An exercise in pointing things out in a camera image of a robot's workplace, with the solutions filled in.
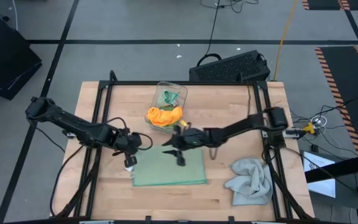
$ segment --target gray floor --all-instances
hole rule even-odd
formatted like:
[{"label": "gray floor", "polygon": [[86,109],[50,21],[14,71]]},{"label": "gray floor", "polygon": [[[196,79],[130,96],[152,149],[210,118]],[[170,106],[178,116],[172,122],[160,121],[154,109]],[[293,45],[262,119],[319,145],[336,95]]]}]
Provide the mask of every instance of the gray floor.
[{"label": "gray floor", "polygon": [[[212,0],[204,0],[213,5]],[[19,32],[26,39],[60,39],[73,0],[16,0]],[[215,39],[278,40],[288,19],[292,0],[260,0],[259,5],[245,4],[235,14],[229,8],[218,12]],[[0,12],[12,19],[10,1],[0,1]],[[358,25],[358,12],[352,12]],[[214,10],[194,0],[80,0],[68,39],[208,39]],[[357,40],[344,11],[306,11],[301,2],[288,31],[289,40]],[[81,82],[104,80],[113,69],[119,80],[187,80],[206,52],[207,45],[65,45],[48,93],[58,105],[74,112]],[[284,82],[291,109],[311,116],[322,105],[335,102],[323,76],[313,45],[285,45],[281,52],[278,80]],[[24,110],[31,96],[39,96],[57,45],[35,44],[31,48],[43,66],[12,100],[0,98],[0,204],[27,133]],[[229,57],[258,50],[273,71],[277,45],[212,45],[210,52]],[[328,126],[342,125],[339,113],[327,114]],[[56,142],[65,145],[61,131],[48,124],[40,127]],[[331,131],[343,148],[352,149],[345,128]],[[313,142],[332,153],[353,157],[350,152],[330,146],[324,139]],[[299,141],[308,150],[307,142]],[[43,135],[36,133],[9,207],[5,222],[48,217],[48,201],[63,153]],[[331,205],[313,200],[315,214],[329,220]],[[349,223],[349,209],[334,207],[333,220]],[[357,221],[356,211],[352,223]]]}]

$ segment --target gray cloth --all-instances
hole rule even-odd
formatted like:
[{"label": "gray cloth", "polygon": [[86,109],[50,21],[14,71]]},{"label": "gray cloth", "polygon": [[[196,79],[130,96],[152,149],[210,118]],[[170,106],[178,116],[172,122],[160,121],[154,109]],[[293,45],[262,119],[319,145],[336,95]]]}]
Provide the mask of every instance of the gray cloth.
[{"label": "gray cloth", "polygon": [[257,159],[239,159],[231,168],[238,175],[224,186],[234,191],[233,205],[266,205],[272,198],[272,176],[268,165]]}]

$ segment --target wooden tabletop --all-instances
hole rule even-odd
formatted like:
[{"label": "wooden tabletop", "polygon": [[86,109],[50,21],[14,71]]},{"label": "wooden tabletop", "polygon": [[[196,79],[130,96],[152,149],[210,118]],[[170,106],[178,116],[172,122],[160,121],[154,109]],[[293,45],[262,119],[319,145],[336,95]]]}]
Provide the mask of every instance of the wooden tabletop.
[{"label": "wooden tabletop", "polygon": [[[75,114],[91,121],[98,82],[84,82],[81,87]],[[152,129],[144,116],[155,94],[155,85],[114,85],[109,108],[109,118],[122,117],[131,131],[148,134],[159,145],[170,139],[169,134]],[[247,86],[187,86],[188,95],[184,107],[184,120],[195,128],[224,127],[256,113],[254,90],[250,87],[251,103],[248,105]],[[281,106],[292,125],[290,110],[283,83],[268,83],[272,106]],[[120,121],[113,126],[122,127]],[[286,139],[287,147],[298,151],[296,140]],[[76,139],[69,139],[65,159],[79,148]],[[228,140],[219,148],[216,160],[209,158],[208,149],[203,149],[206,176],[209,184],[133,187],[130,173],[124,169],[124,156],[113,157],[111,149],[103,148],[99,167],[92,219],[144,220],[151,215],[153,220],[227,220],[272,221],[273,206],[236,206],[232,204],[232,191],[223,187],[235,174],[228,166],[243,157],[261,159],[262,138],[260,131],[249,131]],[[281,150],[282,161],[289,191],[296,201],[311,216],[314,216],[301,159],[295,153]],[[59,212],[78,188],[85,149],[76,155],[64,168],[58,181],[53,209]],[[282,217],[285,216],[282,195],[279,192]],[[84,195],[81,214],[85,214],[88,192]]]}]

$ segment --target green towel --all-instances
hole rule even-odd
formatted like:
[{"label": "green towel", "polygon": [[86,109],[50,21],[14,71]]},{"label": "green towel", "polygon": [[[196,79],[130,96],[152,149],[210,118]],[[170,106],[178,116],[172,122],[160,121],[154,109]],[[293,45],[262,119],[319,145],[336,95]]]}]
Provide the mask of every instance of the green towel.
[{"label": "green towel", "polygon": [[165,106],[176,106],[176,99],[178,98],[179,93],[174,93],[172,91],[164,90],[157,98],[157,107],[163,108]]},{"label": "green towel", "polygon": [[163,151],[172,150],[171,146],[154,146],[136,153],[133,186],[153,185],[192,185],[207,184],[202,149],[183,152],[186,166],[177,165],[177,159]]}]

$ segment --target clear plastic container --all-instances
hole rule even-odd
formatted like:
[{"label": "clear plastic container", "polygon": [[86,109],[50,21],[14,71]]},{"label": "clear plastic container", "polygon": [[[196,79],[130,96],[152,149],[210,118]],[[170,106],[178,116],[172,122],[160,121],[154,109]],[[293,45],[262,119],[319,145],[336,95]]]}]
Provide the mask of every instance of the clear plastic container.
[{"label": "clear plastic container", "polygon": [[[157,84],[157,89],[155,91],[153,101],[150,104],[150,108],[152,108],[152,107],[156,107],[156,108],[159,108],[159,109],[161,108],[161,107],[159,107],[160,105],[157,105],[158,104],[158,98],[159,98],[160,95],[163,94],[163,92],[165,90],[168,90],[171,93],[176,93],[177,97],[174,99],[174,102],[171,104],[171,107],[169,107],[169,106],[168,107],[163,107],[163,109],[167,110],[167,108],[168,108],[168,110],[170,110],[170,109],[173,110],[174,108],[176,108],[178,106],[181,106],[182,109],[184,109],[185,102],[186,102],[186,97],[187,97],[187,88],[184,87],[184,86],[181,86],[181,85],[170,83],[170,82],[159,82]],[[149,121],[149,119],[147,119],[146,115],[144,116],[144,119],[148,124],[151,125],[151,127],[153,127],[154,129],[156,129],[158,131],[162,131],[162,132],[165,132],[165,133],[173,133],[173,125],[169,125],[169,126],[166,126],[166,127],[153,125]]]}]

